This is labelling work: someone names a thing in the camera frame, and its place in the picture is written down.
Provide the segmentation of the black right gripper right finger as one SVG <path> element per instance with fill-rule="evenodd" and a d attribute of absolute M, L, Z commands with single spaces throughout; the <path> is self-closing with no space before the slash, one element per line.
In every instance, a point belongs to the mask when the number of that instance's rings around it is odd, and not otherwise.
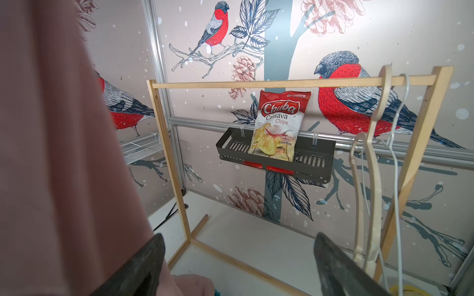
<path fill-rule="evenodd" d="M 387 296 L 389 294 L 323 233 L 318 233 L 316 236 L 314 256 L 324 296 Z"/>

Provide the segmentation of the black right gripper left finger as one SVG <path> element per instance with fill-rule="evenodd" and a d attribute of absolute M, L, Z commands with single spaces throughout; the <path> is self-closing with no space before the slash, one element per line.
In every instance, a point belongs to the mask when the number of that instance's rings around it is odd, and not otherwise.
<path fill-rule="evenodd" d="M 165 255 L 161 234 L 155 234 L 134 256 L 91 294 L 93 296 L 154 296 Z"/>

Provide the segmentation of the pink-grey t-shirt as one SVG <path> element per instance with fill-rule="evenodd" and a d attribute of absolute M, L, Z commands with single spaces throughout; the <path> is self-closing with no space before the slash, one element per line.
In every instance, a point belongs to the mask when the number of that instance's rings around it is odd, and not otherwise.
<path fill-rule="evenodd" d="M 1 2 L 1 294 L 88 296 L 151 239 L 73 1 Z"/>

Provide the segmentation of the white wire hanger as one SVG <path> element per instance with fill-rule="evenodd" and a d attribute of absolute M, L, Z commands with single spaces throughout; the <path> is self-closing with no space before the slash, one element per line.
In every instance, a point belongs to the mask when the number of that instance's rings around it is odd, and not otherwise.
<path fill-rule="evenodd" d="M 391 153 L 391 156 L 394 161 L 394 169 L 395 169 L 395 176 L 394 176 L 394 196 L 391 202 L 391 206 L 394 207 L 394 214 L 393 218 L 395 218 L 395 227 L 396 227 L 396 244 L 397 244 L 397 295 L 398 296 L 403 296 L 403 273 L 402 273 L 402 247 L 401 247 L 401 227 L 400 227 L 400 222 L 399 222 L 399 191 L 398 191 L 398 185 L 399 185 L 399 165 L 398 165 L 398 160 L 396 157 L 396 154 L 393 150 L 393 143 L 395 140 L 395 131 L 396 131 L 396 126 L 399 120 L 400 113 L 405 106 L 405 102 L 407 100 L 407 97 L 409 95 L 409 90 L 410 90 L 410 76 L 408 74 L 402 74 L 402 76 L 406 80 L 406 90 L 404 93 L 404 97 L 401 100 L 401 103 L 399 107 L 397 108 L 397 111 L 394 115 L 391 130 L 390 130 L 390 135 L 387 140 L 386 146 L 389 148 L 389 151 Z"/>

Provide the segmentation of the wooden ring hanger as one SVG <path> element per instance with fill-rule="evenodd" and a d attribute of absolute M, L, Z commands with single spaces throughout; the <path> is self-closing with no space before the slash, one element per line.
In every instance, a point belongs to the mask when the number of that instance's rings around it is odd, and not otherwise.
<path fill-rule="evenodd" d="M 381 98 L 376 105 L 376 109 L 370 118 L 368 132 L 356 135 L 351 147 L 349 156 L 349 164 L 353 173 L 356 210 L 355 216 L 355 246 L 353 253 L 353 261 L 361 267 L 364 272 L 371 277 L 375 277 L 377 260 L 380 254 L 381 241 L 381 217 L 382 217 L 382 187 L 379 165 L 372 141 L 378 121 L 382 118 L 386 104 L 390 95 L 391 79 L 393 71 L 391 65 L 385 65 L 380 71 L 382 77 Z M 358 142 L 362 142 L 362 147 L 367 155 L 367 165 L 370 175 L 370 223 L 368 241 L 364 243 L 364 208 L 365 208 L 365 189 L 360 186 L 359 175 L 357 174 L 357 165 L 353 156 Z"/>

